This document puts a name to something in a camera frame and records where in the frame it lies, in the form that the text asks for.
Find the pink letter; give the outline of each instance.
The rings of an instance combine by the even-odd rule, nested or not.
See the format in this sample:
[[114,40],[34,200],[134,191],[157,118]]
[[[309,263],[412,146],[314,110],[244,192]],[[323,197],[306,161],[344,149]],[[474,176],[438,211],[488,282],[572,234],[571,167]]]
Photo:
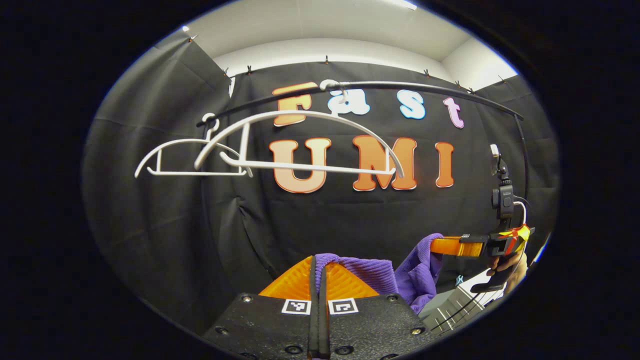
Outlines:
[[464,121],[458,117],[458,111],[460,111],[460,107],[456,105],[456,103],[450,97],[446,98],[443,101],[449,110],[449,116],[451,118],[451,122],[457,127],[462,129],[465,126]]

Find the screw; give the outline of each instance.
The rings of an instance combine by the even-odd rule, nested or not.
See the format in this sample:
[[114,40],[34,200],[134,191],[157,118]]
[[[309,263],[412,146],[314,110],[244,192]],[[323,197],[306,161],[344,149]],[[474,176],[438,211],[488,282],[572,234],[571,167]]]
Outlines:
[[349,355],[352,352],[353,352],[353,347],[350,347],[350,346],[339,347],[335,349],[335,353],[338,355]]
[[302,352],[302,349],[296,345],[289,345],[284,350],[290,354],[300,354]]

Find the white ceiling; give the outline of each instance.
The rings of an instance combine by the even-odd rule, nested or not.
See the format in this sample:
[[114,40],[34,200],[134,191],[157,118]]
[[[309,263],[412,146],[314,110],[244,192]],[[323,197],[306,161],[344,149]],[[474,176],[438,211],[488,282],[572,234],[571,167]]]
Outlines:
[[186,25],[211,58],[276,41],[346,38],[442,61],[471,37],[430,12],[388,0],[237,0]]

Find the purple cloth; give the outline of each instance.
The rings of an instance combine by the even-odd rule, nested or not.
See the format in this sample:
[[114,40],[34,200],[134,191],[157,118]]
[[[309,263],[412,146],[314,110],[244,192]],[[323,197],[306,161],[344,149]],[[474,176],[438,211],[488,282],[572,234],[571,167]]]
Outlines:
[[316,291],[320,292],[322,269],[328,263],[338,263],[379,294],[398,293],[415,313],[436,295],[436,281],[442,267],[442,255],[431,253],[431,234],[413,248],[394,273],[390,260],[344,258],[336,254],[316,255]]
[[336,254],[316,255],[316,291],[320,292],[322,269],[328,263],[338,263],[379,294],[397,293],[394,266],[391,260],[342,258]]
[[431,242],[442,238],[442,234],[431,234],[422,239],[396,269],[398,293],[416,313],[436,296],[442,254],[431,253]]

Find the black curtain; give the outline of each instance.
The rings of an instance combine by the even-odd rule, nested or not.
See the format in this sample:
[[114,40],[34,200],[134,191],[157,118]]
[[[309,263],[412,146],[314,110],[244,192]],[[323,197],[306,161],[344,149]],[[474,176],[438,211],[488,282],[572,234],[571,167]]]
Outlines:
[[[134,178],[140,160],[161,143],[202,138],[204,130],[195,124],[203,114],[269,96],[276,88],[309,81],[320,84],[325,79],[405,81],[462,90],[409,70],[319,62],[238,74],[229,99],[229,78],[183,33],[151,48],[118,80],[98,110],[88,137],[83,193],[101,252],[137,296],[170,320],[203,334],[233,296],[244,291],[258,293],[309,255],[332,252],[389,259],[397,267],[428,234],[488,233],[497,225],[490,204],[491,189],[497,185],[489,172],[491,143],[498,144],[516,193],[522,195],[524,163],[512,117],[454,98],[465,122],[458,129],[442,102],[447,96],[421,93],[426,116],[408,119],[399,110],[395,90],[365,90],[369,112],[342,116],[372,129],[390,145],[399,137],[416,140],[414,177],[418,185],[414,190],[378,185],[370,192],[356,192],[352,184],[357,175],[328,173],[318,191],[295,194],[281,189],[273,171],[266,169],[254,169],[253,178],[151,176],[146,170]],[[528,223],[538,229],[530,253],[540,248],[544,232],[552,227],[557,147],[547,119],[524,82],[511,78],[507,86],[496,84],[482,91],[485,97],[525,116],[522,124],[531,147],[529,200],[534,213]],[[329,113],[330,97],[327,93],[312,95],[310,110]],[[510,102],[523,97],[528,102]],[[277,102],[272,102],[223,117],[218,131],[247,116],[277,109]],[[332,140],[328,165],[358,167],[358,148],[352,141],[363,133],[343,124],[307,119],[275,127],[273,121],[265,120],[251,129],[249,160],[273,161],[269,143],[292,139],[299,143],[295,162],[310,163],[304,141],[327,137]],[[239,141],[237,132],[223,143],[238,149]],[[454,186],[450,188],[435,185],[437,142],[454,146]],[[182,144],[164,150],[163,170],[193,171],[200,149],[199,144]],[[153,168],[154,162],[155,157],[147,165]],[[205,170],[236,171],[217,151],[207,159]],[[306,178],[310,172],[295,174]],[[478,260],[445,257],[438,290],[452,288],[458,275],[473,276],[485,268]]]
[[[196,333],[232,298],[202,211],[198,177],[134,171],[161,143],[201,138],[194,123],[228,104],[229,78],[187,34],[160,41],[121,76],[95,114],[84,149],[83,198],[100,251],[140,299]],[[193,169],[198,144],[163,154]],[[147,164],[155,167],[155,157]]]

